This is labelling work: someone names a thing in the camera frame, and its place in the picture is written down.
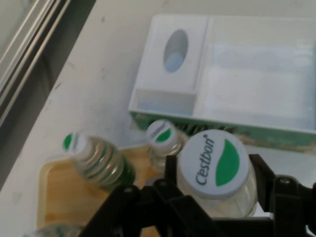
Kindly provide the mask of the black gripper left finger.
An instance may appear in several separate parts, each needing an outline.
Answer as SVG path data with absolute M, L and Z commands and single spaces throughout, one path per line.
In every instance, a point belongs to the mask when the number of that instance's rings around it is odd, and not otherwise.
M 161 237 L 213 237 L 211 218 L 175 185 L 177 157 L 167 156 L 162 179 L 142 189 L 116 188 L 83 230 L 85 237 L 139 237 L 154 226 Z

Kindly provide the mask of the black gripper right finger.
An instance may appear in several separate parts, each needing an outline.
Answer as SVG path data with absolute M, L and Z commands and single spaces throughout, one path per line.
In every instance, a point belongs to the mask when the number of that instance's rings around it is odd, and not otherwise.
M 250 154 L 257 183 L 257 199 L 272 214 L 274 237 L 316 234 L 316 186 L 308 188 L 288 175 L 276 175 L 258 154 Z

